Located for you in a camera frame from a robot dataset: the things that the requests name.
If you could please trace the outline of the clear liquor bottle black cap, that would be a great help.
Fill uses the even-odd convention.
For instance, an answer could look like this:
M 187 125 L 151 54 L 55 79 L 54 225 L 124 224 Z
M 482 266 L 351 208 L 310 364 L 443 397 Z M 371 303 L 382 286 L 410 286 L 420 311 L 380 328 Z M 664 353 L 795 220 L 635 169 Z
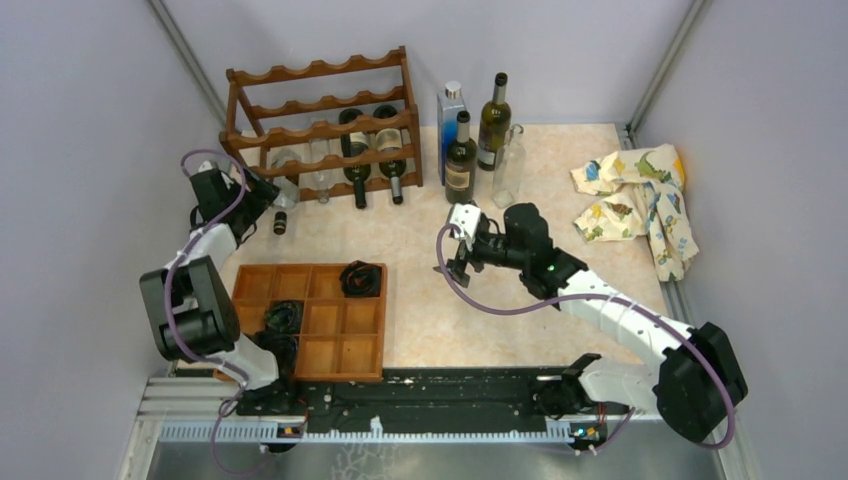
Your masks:
M 289 161 L 300 161 L 298 153 L 288 147 L 281 148 L 272 158 L 269 167 L 280 168 Z M 285 234 L 288 225 L 288 212 L 294 209 L 300 201 L 300 188 L 289 178 L 277 176 L 272 179 L 273 184 L 279 189 L 279 194 L 273 202 L 275 209 L 272 231 L 275 235 Z

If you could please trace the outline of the dark bottle brown label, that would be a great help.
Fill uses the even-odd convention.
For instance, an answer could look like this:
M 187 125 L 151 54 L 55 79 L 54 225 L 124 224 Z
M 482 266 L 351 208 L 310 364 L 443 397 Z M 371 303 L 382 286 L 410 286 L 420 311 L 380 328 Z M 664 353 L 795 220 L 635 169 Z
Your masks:
M 474 195 L 477 145 L 471 139 L 470 120 L 467 110 L 458 112 L 456 138 L 446 151 L 445 196 L 450 204 L 469 203 Z

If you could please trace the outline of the green wine bottle white label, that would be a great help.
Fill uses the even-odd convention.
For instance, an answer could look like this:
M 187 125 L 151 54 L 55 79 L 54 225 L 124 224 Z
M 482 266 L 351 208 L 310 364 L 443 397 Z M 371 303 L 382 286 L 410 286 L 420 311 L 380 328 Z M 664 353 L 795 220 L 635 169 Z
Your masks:
M 356 108 L 347 108 L 339 113 L 340 124 L 351 123 L 357 120 L 363 113 Z M 358 131 L 346 134 L 340 138 L 342 156 L 353 158 L 365 153 L 370 148 L 369 135 Z M 370 164 L 357 164 L 343 169 L 345 177 L 351 182 L 354 189 L 354 203 L 357 209 L 367 208 L 365 184 L 372 173 Z

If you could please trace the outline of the green wine bottle dark label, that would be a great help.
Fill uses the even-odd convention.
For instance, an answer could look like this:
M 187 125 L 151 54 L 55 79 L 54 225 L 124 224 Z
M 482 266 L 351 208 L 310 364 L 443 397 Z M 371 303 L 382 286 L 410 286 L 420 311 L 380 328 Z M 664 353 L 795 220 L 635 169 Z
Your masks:
M 397 115 L 395 107 L 385 104 L 378 106 L 373 116 L 378 119 L 389 119 Z M 402 132 L 397 128 L 383 128 L 374 136 L 374 146 L 380 153 L 393 153 L 403 147 Z M 392 202 L 395 205 L 404 203 L 401 177 L 406 171 L 406 160 L 396 159 L 379 164 L 380 172 L 389 180 Z

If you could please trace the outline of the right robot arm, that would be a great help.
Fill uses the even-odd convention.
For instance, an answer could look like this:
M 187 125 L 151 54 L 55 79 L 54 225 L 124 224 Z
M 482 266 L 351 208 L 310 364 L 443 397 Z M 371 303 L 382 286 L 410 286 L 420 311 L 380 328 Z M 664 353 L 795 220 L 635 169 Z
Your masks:
M 597 328 L 635 354 L 639 364 L 585 354 L 567 367 L 558 395 L 568 409 L 588 412 L 615 403 L 657 413 L 675 433 L 719 450 L 736 433 L 736 408 L 748 386 L 726 332 L 713 323 L 694 327 L 673 320 L 612 287 L 584 261 L 556 247 L 548 222 L 533 203 L 504 212 L 503 231 L 474 203 L 455 203 L 436 237 L 437 270 L 475 309 L 516 316 L 552 307 Z M 502 309 L 466 294 L 468 268 L 517 271 L 536 303 Z

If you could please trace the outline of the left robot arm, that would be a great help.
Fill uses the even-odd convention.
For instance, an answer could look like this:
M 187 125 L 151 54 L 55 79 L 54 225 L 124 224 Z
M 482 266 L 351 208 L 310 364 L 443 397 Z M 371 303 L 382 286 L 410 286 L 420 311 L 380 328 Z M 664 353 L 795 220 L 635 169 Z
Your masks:
M 292 411 L 298 384 L 281 376 L 281 361 L 241 330 L 238 314 L 219 275 L 225 260 L 245 240 L 278 197 L 272 183 L 245 171 L 245 186 L 206 161 L 191 175 L 197 199 L 190 213 L 191 247 L 164 267 L 140 278 L 140 291 L 154 343 L 170 361 L 207 363 L 259 390 L 277 414 Z

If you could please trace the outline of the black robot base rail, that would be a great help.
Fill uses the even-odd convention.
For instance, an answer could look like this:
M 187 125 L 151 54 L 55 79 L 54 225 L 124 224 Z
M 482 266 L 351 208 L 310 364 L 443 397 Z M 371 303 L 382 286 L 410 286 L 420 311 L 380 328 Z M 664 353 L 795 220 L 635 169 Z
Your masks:
M 242 395 L 240 416 L 305 417 L 309 433 L 536 433 L 548 422 L 618 414 L 578 392 L 566 367 L 388 368 L 378 382 L 290 381 Z

